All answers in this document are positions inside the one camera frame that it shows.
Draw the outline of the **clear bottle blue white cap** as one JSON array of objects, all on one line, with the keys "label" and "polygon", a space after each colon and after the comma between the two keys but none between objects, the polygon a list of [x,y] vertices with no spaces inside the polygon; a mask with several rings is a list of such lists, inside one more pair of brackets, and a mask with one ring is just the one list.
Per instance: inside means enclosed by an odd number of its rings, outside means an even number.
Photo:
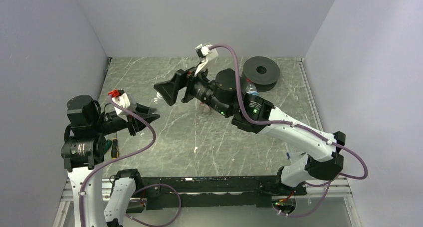
[{"label": "clear bottle blue white cap", "polygon": [[164,101],[163,96],[159,92],[157,92],[155,102],[163,102],[163,101]]}]

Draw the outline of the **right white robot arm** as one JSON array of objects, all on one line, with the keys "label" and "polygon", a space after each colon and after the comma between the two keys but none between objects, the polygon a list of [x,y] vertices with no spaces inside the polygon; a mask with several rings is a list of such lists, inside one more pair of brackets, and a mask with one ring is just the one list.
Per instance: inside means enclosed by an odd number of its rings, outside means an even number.
[{"label": "right white robot arm", "polygon": [[283,124],[257,125],[243,116],[236,97],[235,71],[220,71],[214,80],[207,78],[207,72],[195,76],[194,68],[178,70],[171,80],[159,82],[154,89],[165,102],[175,104],[178,92],[186,92],[181,102],[197,99],[225,118],[230,117],[232,125],[245,132],[267,135],[295,145],[304,155],[289,166],[278,170],[275,189],[282,195],[309,178],[331,181],[343,170],[344,157],[339,153],[336,137],[330,133],[320,133],[290,117],[271,102],[262,97],[242,93],[243,106],[254,121],[283,120]]}]

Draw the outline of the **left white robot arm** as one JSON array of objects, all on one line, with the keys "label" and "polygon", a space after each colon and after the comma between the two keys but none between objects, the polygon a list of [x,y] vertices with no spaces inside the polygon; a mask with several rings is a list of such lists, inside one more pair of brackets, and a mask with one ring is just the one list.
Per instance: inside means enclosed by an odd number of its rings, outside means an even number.
[{"label": "left white robot arm", "polygon": [[[146,127],[145,122],[151,124],[160,117],[154,107],[135,102],[123,91],[112,95],[112,103],[119,107],[109,113],[86,94],[73,97],[66,104],[70,123],[65,129],[61,156],[72,187],[77,227],[121,227],[130,198],[139,196],[144,188],[137,169],[120,170],[115,174],[110,199],[103,205],[105,155],[110,151],[114,160],[119,156],[117,142],[108,145],[106,135],[128,129],[135,136]],[[144,122],[129,116],[122,108]]]}]

